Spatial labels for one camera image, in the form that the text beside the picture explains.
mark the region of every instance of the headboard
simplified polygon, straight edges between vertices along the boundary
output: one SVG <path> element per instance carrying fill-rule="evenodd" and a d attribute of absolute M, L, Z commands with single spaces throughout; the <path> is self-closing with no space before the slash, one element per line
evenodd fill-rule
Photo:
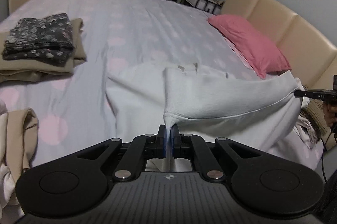
<path fill-rule="evenodd" d="M 275 0 L 226 0 L 221 13 L 246 18 L 288 59 L 294 77 L 311 89 L 331 89 L 337 47 L 301 16 Z"/>

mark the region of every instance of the polka dot bed sheet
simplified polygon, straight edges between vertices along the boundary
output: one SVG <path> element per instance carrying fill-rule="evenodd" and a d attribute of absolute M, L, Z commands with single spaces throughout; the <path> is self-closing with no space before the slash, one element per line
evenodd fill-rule
<path fill-rule="evenodd" d="M 167 61 L 200 63 L 239 79 L 260 79 L 208 24 L 211 14 L 165 0 L 30 0 L 0 24 L 0 32 L 13 28 L 20 18 L 56 13 L 83 19 L 88 61 L 76 67 L 71 78 L 0 86 L 0 99 L 9 110 L 31 107 L 38 115 L 33 166 L 116 137 L 105 93 L 107 72 Z M 292 132 L 269 152 L 315 168 L 321 147 L 308 149 Z"/>

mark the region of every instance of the white nightstand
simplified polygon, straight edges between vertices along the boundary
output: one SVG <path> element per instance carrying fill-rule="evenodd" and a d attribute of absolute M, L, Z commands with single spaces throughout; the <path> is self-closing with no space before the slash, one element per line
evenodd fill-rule
<path fill-rule="evenodd" d="M 213 0 L 177 0 L 177 3 L 189 5 L 215 15 L 220 14 L 222 9 L 222 5 L 218 5 Z"/>

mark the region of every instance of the metal pin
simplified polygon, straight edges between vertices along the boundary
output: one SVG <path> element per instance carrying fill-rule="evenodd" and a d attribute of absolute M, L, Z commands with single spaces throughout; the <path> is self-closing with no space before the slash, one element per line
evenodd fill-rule
<path fill-rule="evenodd" d="M 131 176 L 131 172 L 128 170 L 118 170 L 115 172 L 115 177 L 119 179 L 127 179 Z"/>
<path fill-rule="evenodd" d="M 220 179 L 223 177 L 223 172 L 218 170 L 211 170 L 207 172 L 207 176 L 211 179 Z"/>

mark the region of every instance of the black cable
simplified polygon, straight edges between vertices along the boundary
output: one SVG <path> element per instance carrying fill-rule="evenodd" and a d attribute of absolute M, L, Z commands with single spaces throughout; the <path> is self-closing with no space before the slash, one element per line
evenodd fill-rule
<path fill-rule="evenodd" d="M 321 161 L 322 161 L 322 174 L 323 174 L 323 178 L 324 178 L 325 183 L 327 183 L 328 181 L 327 181 L 327 179 L 326 179 L 325 172 L 324 172 L 323 155 L 324 155 L 324 152 L 325 152 L 325 146 L 326 146 L 326 143 L 328 142 L 328 140 L 329 140 L 331 134 L 335 131 L 336 127 L 337 127 L 337 123 L 336 123 L 336 125 L 334 126 L 334 128 L 331 128 L 331 133 L 329 134 L 329 136 L 328 136 L 328 138 L 326 139 L 326 142 L 325 142 L 325 143 L 324 143 L 323 139 L 321 138 L 321 140 L 322 140 L 322 142 L 323 142 L 323 153 L 322 153 L 322 156 L 321 156 Z"/>

